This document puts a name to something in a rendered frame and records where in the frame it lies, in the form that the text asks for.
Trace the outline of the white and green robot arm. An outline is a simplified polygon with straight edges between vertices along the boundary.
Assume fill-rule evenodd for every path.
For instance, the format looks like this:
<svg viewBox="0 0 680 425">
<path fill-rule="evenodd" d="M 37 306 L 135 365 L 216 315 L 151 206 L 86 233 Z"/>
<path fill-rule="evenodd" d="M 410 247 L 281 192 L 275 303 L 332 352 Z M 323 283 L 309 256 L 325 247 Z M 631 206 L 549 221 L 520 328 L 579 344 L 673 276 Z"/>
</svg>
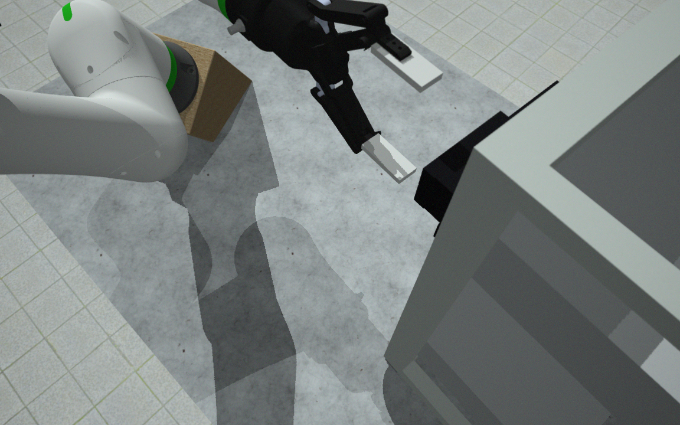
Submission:
<svg viewBox="0 0 680 425">
<path fill-rule="evenodd" d="M 267 52 L 259 26 L 271 1 L 199 0 L 232 22 L 230 35 Z M 0 175 L 153 182 L 180 168 L 188 145 L 180 113 L 199 88 L 189 52 L 102 0 L 62 7 L 47 41 L 76 97 L 0 88 Z"/>
</svg>

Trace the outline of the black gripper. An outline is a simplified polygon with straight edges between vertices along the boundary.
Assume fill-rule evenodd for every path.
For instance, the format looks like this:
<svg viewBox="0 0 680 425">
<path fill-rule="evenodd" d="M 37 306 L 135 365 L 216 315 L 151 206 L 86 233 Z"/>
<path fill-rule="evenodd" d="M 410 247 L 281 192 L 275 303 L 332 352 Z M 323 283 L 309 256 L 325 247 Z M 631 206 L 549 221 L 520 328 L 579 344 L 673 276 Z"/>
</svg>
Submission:
<svg viewBox="0 0 680 425">
<path fill-rule="evenodd" d="M 381 136 L 381 131 L 374 132 L 352 90 L 350 54 L 346 51 L 371 47 L 372 54 L 419 93 L 441 80 L 443 72 L 391 33 L 385 23 L 387 16 L 385 4 L 372 2 L 272 0 L 261 17 L 259 33 L 262 42 L 287 66 L 310 72 L 316 81 L 310 93 L 353 153 L 366 152 L 400 184 L 417 168 Z M 364 29 L 338 33 L 334 22 Z M 339 81 L 343 83 L 335 88 Z"/>
</svg>

